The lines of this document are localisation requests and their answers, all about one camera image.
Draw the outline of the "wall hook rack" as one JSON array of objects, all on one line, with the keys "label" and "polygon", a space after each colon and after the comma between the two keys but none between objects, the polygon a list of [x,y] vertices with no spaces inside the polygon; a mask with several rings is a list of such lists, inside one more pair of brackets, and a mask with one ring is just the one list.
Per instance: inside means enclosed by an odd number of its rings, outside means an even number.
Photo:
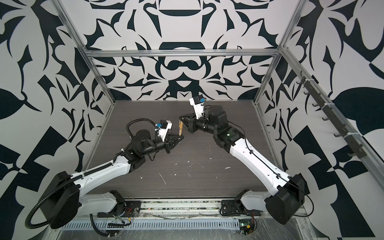
[{"label": "wall hook rack", "polygon": [[358,130],[342,114],[336,103],[326,96],[316,80],[300,72],[296,84],[298,123],[307,126],[329,160],[364,159],[369,153]]}]

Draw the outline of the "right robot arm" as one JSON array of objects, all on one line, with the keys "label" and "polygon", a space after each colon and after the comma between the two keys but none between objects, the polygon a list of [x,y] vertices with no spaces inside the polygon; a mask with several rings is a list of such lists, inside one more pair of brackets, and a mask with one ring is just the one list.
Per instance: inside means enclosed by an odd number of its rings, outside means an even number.
[{"label": "right robot arm", "polygon": [[193,114],[181,115],[179,120],[190,132],[212,134],[216,144],[243,163],[265,186],[267,194],[251,190],[238,195],[240,206],[247,211],[268,212],[278,223],[285,225],[305,203],[305,180],[290,176],[252,146],[239,125],[231,122],[222,106],[195,106]]}]

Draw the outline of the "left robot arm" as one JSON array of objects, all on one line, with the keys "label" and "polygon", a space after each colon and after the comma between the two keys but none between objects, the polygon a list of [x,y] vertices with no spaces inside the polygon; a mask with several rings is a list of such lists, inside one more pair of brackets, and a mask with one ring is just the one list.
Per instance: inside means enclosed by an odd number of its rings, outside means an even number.
[{"label": "left robot arm", "polygon": [[116,190],[91,195],[93,189],[138,169],[161,150],[169,153],[184,139],[182,135],[167,133],[165,138],[151,138],[148,130],[140,130],[131,142],[111,161],[92,169],[68,174],[57,174],[39,200],[47,225],[58,229],[78,216],[106,213],[118,217],[127,209],[124,197]]}]

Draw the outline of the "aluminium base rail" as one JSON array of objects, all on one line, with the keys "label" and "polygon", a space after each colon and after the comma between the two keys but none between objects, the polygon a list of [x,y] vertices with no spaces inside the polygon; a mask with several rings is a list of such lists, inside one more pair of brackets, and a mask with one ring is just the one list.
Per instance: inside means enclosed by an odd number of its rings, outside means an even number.
[{"label": "aluminium base rail", "polygon": [[196,218],[269,216],[266,210],[247,210],[233,198],[125,199],[122,218]]}]

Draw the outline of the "tan pen cap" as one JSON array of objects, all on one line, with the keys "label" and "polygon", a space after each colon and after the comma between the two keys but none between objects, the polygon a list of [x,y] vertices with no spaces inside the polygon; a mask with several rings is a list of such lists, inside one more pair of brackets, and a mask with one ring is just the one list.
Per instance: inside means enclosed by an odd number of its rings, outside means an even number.
[{"label": "tan pen cap", "polygon": [[179,120],[179,129],[182,131],[183,130],[184,123]]}]

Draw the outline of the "green circuit board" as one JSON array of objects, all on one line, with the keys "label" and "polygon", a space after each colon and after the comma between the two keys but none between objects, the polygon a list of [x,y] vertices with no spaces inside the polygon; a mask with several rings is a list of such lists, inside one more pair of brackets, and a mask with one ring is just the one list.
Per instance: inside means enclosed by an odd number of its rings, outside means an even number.
[{"label": "green circuit board", "polygon": [[255,219],[239,220],[239,233],[241,235],[249,235],[258,228],[258,223]]}]

